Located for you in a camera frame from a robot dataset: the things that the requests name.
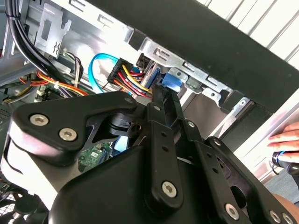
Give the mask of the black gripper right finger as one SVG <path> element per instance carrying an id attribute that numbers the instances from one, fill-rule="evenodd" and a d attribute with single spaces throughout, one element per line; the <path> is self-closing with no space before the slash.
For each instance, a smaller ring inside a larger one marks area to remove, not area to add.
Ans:
<path id="1" fill-rule="evenodd" d="M 202 139 L 177 97 L 164 97 L 166 124 L 174 131 L 184 202 L 180 224 L 296 224 L 299 209 L 273 195 L 218 138 Z"/>

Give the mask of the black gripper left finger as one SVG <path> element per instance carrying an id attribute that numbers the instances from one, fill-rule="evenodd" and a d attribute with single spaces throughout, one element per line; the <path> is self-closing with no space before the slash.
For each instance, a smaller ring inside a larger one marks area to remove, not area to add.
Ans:
<path id="1" fill-rule="evenodd" d="M 168 92 L 155 87 L 147 105 L 121 91 L 22 105 L 9 128 L 9 152 L 21 152 L 13 168 L 49 209 L 60 190 L 82 175 L 79 154 L 96 143 L 127 136 L 128 149 L 120 154 L 141 147 L 150 168 L 161 171 L 177 158 L 173 130 L 166 124 Z"/>

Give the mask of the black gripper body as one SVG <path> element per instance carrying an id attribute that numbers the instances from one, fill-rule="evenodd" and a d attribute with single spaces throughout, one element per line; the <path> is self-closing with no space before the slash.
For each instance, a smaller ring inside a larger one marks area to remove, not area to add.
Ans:
<path id="1" fill-rule="evenodd" d="M 172 158 L 151 169 L 134 147 L 67 183 L 49 213 L 51 224 L 245 224 L 248 221 L 214 150 L 190 142 L 192 163 Z"/>

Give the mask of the person's bare hand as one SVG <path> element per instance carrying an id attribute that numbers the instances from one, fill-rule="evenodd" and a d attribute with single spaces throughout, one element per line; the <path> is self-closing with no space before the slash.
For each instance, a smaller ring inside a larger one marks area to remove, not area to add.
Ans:
<path id="1" fill-rule="evenodd" d="M 267 148 L 279 152 L 278 160 L 290 163 L 299 162 L 299 123 L 292 123 L 282 133 L 269 137 Z"/>

